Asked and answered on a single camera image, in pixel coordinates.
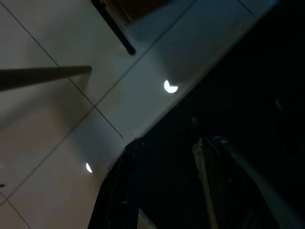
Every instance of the round light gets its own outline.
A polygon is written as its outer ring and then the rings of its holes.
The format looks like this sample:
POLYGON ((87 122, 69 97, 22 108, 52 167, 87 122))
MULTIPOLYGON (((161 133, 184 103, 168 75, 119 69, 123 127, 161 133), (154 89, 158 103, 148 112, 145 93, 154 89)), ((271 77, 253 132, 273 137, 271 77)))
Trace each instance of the round light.
POLYGON ((89 166, 88 163, 86 163, 86 168, 87 168, 87 170, 88 170, 89 173, 92 173, 92 170, 91 170, 91 168, 90 168, 90 166, 89 166))
POLYGON ((178 90, 178 86, 170 86, 170 82, 168 82, 168 80, 165 80, 165 82, 164 82, 164 89, 168 93, 175 93, 178 90))

